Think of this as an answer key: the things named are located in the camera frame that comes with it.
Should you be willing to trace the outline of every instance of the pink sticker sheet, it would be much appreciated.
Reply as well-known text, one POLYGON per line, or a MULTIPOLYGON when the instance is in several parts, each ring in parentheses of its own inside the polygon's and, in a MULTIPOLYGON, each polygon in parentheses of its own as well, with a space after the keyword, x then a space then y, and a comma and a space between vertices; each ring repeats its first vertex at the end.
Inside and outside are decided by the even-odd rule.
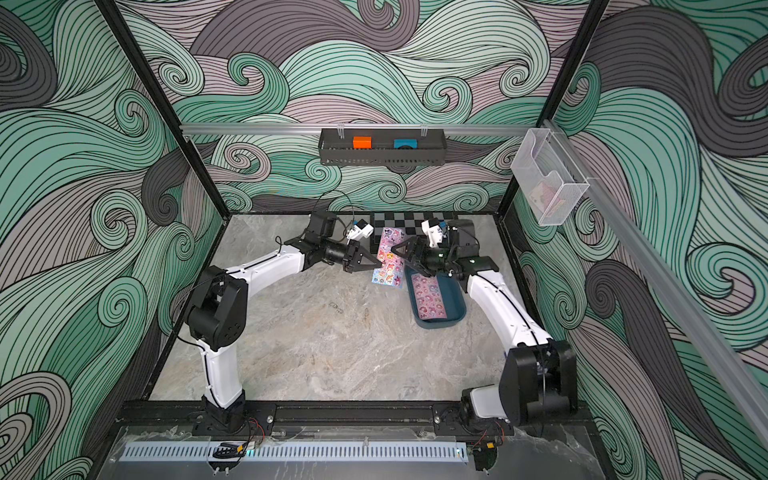
POLYGON ((402 229, 390 227, 384 229, 381 243, 379 243, 379 253, 376 255, 382 267, 373 271, 374 283, 402 288, 402 275, 406 262, 392 253, 392 245, 397 245, 405 239, 406 233, 402 229))
POLYGON ((420 319, 448 318, 437 277, 414 273, 411 275, 411 283, 420 319))

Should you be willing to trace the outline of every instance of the aluminum rail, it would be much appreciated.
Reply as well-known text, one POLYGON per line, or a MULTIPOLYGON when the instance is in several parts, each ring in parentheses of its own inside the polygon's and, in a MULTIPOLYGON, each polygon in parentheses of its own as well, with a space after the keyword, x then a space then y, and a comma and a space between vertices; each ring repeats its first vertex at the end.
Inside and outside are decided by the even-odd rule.
POLYGON ((733 403, 752 426, 757 438, 768 448, 768 396, 723 334, 701 309, 658 254, 637 225, 627 217, 605 184, 584 164, 568 137, 554 122, 545 121, 552 130, 550 145, 558 156, 568 157, 590 177, 584 194, 594 202, 606 223, 630 255, 641 266, 648 284, 688 336, 701 358, 720 381, 733 403))
POLYGON ((320 135, 324 128, 424 128, 442 129, 446 135, 476 137, 524 137, 533 125, 500 124, 288 124, 288 123, 217 123, 181 124, 184 135, 320 135))

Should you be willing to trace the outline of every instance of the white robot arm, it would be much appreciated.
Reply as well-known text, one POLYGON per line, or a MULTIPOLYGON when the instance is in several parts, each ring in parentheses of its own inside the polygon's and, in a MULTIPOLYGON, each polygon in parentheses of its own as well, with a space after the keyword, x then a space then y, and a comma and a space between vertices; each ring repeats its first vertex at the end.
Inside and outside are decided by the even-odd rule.
MULTIPOLYGON (((244 404, 245 394, 237 375, 235 340, 243 331, 247 299, 286 276, 313 264, 341 263, 345 271, 372 270, 381 263, 360 247, 356 238, 366 225, 351 229, 346 243, 329 238, 336 219, 314 214, 301 237, 289 240, 269 255, 226 270, 210 267, 210 282, 202 282, 190 298, 186 319, 192 336, 201 347, 206 372, 207 409, 218 412, 223 425, 244 404)), ((483 309, 507 353, 498 385, 467 389, 462 393, 462 419, 482 424, 487 419, 505 419, 514 425, 544 414, 576 409, 575 357, 565 342, 555 342, 525 311, 507 288, 489 257, 479 257, 479 245, 468 230, 471 222, 453 220, 449 240, 433 235, 412 237, 392 248, 411 268, 425 275, 445 273, 456 278, 465 292, 483 309), (428 247, 428 242, 438 247, 428 247)))
POLYGON ((205 399, 224 412, 235 410, 245 395, 237 374, 235 340, 245 327, 247 299, 267 286, 310 268, 317 262, 341 263, 353 273, 372 270, 381 263, 360 246, 372 226, 364 220, 352 225, 346 241, 331 240, 336 216, 313 214, 301 236, 288 240, 268 255, 226 270, 210 267, 190 296, 185 313, 190 334, 200 347, 206 376, 205 399))

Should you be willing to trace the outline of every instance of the marble floor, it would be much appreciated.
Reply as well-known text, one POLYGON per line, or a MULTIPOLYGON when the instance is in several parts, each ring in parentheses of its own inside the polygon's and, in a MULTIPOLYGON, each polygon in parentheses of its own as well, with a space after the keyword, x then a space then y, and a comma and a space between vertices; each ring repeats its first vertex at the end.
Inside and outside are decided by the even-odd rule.
MULTIPOLYGON (((510 290, 515 278, 490 215, 475 222, 481 254, 499 265, 510 290)), ((239 265, 276 249, 274 237, 299 235, 307 216, 239 215, 224 234, 213 264, 239 265)), ((342 236, 337 228, 337 237, 342 236)), ((465 295, 467 316, 456 326, 422 329, 407 287, 371 283, 319 263, 252 297, 237 344, 248 399, 458 400, 465 388, 498 381, 502 345, 485 314, 465 295)), ((190 339, 187 327, 181 336, 190 339)), ((176 342, 152 400, 192 400, 205 379, 198 349, 176 342)))

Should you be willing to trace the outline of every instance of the wave pattern wall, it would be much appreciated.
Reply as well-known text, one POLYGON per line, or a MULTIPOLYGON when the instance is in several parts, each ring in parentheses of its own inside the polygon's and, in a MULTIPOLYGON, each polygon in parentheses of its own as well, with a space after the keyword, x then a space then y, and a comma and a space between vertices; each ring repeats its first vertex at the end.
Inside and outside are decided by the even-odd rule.
MULTIPOLYGON (((533 124, 587 8, 572 0, 118 4, 183 122, 247 123, 533 124)), ((503 195, 521 139, 453 139, 449 160, 463 168, 428 173, 323 167, 317 137, 195 140, 215 145, 205 161, 236 211, 305 210, 318 200, 337 210, 482 211, 503 195)))
POLYGON ((0 477, 88 475, 221 225, 135 85, 91 0, 0 2, 0 477))
MULTIPOLYGON (((609 8, 555 118, 764 386, 766 34, 765 2, 609 8)), ((768 478, 768 452, 592 202, 562 227, 539 227, 521 195, 512 215, 618 476, 768 478)))

